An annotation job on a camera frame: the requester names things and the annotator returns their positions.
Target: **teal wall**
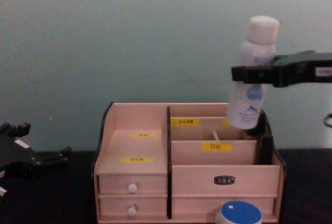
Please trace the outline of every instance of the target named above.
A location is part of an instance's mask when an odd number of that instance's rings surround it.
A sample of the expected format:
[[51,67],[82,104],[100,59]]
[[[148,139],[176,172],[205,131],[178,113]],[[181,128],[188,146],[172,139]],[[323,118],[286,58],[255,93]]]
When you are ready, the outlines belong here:
[[[248,20],[281,21],[278,53],[332,51],[332,0],[0,0],[0,121],[37,150],[95,149],[117,102],[227,102]],[[332,147],[331,85],[270,87],[278,147]]]

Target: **yellow label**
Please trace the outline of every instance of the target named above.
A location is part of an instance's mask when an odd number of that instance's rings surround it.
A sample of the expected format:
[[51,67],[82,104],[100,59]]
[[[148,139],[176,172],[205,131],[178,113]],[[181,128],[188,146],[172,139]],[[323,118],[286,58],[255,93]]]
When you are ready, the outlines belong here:
[[230,152],[230,151],[232,151],[232,144],[202,143],[201,150],[215,150],[215,151]]
[[121,163],[153,163],[153,158],[122,158]]
[[173,127],[196,127],[199,125],[199,119],[195,118],[172,118],[171,126]]
[[223,126],[224,128],[229,128],[229,127],[230,127],[230,125],[229,125],[229,123],[227,122],[226,119],[223,119],[223,120],[222,120],[222,126]]
[[132,133],[130,137],[156,137],[156,133]]

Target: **bottle cap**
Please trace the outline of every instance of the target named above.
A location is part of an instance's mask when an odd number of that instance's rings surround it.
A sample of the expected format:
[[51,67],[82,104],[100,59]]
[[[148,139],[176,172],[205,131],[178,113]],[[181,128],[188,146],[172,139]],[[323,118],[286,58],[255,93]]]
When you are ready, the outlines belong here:
[[246,40],[261,45],[275,43],[279,31],[279,21],[268,16],[255,16],[250,19]]

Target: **blue lid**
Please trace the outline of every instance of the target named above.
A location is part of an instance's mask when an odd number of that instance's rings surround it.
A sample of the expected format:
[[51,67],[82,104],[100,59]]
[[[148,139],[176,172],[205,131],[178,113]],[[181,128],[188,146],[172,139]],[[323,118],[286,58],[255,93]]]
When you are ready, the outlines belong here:
[[249,202],[231,201],[221,208],[222,215],[236,224],[254,224],[261,220],[260,210]]

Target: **drawer front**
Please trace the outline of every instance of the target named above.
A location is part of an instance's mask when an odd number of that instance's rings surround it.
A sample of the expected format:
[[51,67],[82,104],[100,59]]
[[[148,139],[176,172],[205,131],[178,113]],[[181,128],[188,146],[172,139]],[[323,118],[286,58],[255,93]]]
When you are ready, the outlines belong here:
[[266,195],[276,197],[277,165],[174,165],[173,194]]
[[128,186],[135,184],[137,191],[135,193],[167,193],[166,175],[100,175],[99,191],[100,194],[124,194],[130,193]]
[[166,216],[165,198],[101,198],[101,215],[129,216],[128,209],[135,206],[135,216]]
[[228,201],[247,201],[254,204],[264,214],[272,214],[274,198],[173,198],[174,214],[216,214]]

